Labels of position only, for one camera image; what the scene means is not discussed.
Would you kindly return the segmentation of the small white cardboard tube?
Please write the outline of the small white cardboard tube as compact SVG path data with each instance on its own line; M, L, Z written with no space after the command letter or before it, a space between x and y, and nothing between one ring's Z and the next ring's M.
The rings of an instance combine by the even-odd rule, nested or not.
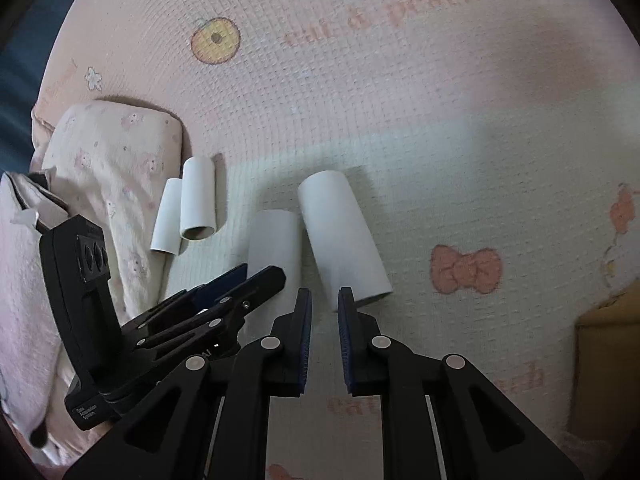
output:
M215 165L210 158L192 156L182 168L180 235L204 240L217 229Z

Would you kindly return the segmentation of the pink cat print blanket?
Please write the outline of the pink cat print blanket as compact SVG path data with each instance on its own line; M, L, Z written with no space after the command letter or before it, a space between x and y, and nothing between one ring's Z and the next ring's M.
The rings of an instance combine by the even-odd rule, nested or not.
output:
M639 250L639 47L608 0L76 0L35 107L176 115L224 165L221 231L171 286L240 258L250 213L349 178L393 285L372 308L459 350L570 455L574 324Z

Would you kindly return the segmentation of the pink bear print pillow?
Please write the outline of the pink bear print pillow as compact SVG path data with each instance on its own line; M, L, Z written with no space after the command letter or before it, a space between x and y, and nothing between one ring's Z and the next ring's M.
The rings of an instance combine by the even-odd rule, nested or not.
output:
M119 322L156 305L165 256L152 252L166 181L179 174L182 127L159 110L108 101L71 106L56 125L42 166L52 191L103 230Z

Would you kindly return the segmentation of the thin white cardboard tube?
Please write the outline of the thin white cardboard tube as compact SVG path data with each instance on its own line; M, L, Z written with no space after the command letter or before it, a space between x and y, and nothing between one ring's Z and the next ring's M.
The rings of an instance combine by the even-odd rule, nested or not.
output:
M180 252L181 189L182 180L179 178L170 178L165 183L152 234L152 252L173 256Z

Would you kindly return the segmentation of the large white cardboard tube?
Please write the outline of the large white cardboard tube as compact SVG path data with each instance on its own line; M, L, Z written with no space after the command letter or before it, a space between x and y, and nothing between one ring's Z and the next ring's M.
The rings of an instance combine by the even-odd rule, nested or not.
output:
M306 177L297 190L310 247L332 311L338 292L352 290L357 304L393 291L354 192L341 171Z

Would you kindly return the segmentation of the brown cardboard box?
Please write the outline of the brown cardboard box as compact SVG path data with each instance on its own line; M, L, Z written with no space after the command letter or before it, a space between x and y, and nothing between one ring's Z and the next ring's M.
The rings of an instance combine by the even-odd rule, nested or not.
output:
M619 445L639 427L639 283L578 318L575 335L570 432Z

